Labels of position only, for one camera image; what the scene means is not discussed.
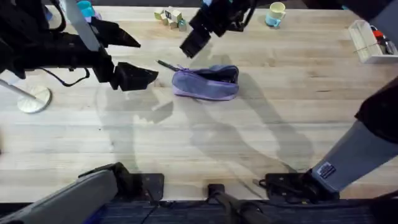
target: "label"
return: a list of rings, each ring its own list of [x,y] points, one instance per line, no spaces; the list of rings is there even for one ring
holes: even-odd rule
[[[317,174],[323,179],[327,179],[332,173],[336,172],[336,168],[329,162],[325,162],[318,170]]]

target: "wooden block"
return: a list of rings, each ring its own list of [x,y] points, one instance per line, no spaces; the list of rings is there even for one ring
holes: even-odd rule
[[[182,20],[182,13],[178,10],[173,10],[172,12],[172,20],[174,22],[180,22]]]
[[[169,26],[170,26],[171,29],[174,29],[174,28],[178,27],[178,23],[177,22],[175,22],[175,21],[173,21],[171,19],[168,19],[168,20],[169,20]]]
[[[166,14],[166,17],[168,19],[172,19],[172,12],[173,12],[173,8],[171,8],[170,6],[164,11],[164,13]]]
[[[169,19],[166,17],[166,14],[161,14],[160,18],[162,19],[162,24],[167,26],[169,24]]]
[[[164,12],[164,10],[163,10],[163,8],[162,7],[157,7],[156,9],[155,9],[155,18],[157,19],[157,20],[162,20],[162,13]]]
[[[180,31],[187,31],[187,22],[185,19],[181,19],[180,22],[178,22],[178,28]]]

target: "purple zipper pouch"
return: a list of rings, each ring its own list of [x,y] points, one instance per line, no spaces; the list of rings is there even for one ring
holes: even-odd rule
[[[175,72],[173,93],[206,100],[232,100],[236,97],[239,69],[234,65],[214,65],[210,68]]]

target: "wooden table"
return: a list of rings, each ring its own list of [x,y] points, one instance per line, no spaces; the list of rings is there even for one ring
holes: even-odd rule
[[[114,61],[158,70],[159,77],[145,91],[123,93],[94,75],[65,88],[31,72],[16,85],[53,91],[48,109],[33,115],[18,111],[16,96],[0,90],[0,202],[33,202],[117,161],[131,172],[163,173],[167,200],[205,198],[209,183],[225,184],[237,198],[266,198],[253,179],[314,166],[351,126],[362,101],[397,73],[394,65],[359,62],[347,31],[357,17],[349,11],[288,10],[280,29],[270,29],[266,10],[258,9],[244,33],[212,38],[191,60],[179,49],[188,33],[161,25],[153,8],[96,10],[142,44],[110,47]],[[196,12],[180,10],[186,20]],[[184,67],[237,65],[239,96],[226,102],[174,96],[173,72],[158,59]],[[52,71],[70,82],[84,75]],[[397,166],[397,159],[384,164],[342,196],[398,188]]]

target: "lamp base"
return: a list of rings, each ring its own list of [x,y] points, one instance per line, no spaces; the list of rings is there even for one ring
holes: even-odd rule
[[[41,112],[46,109],[51,102],[51,91],[44,86],[35,86],[26,92],[36,97],[36,100],[24,96],[18,98],[17,106],[24,113],[31,114]]]

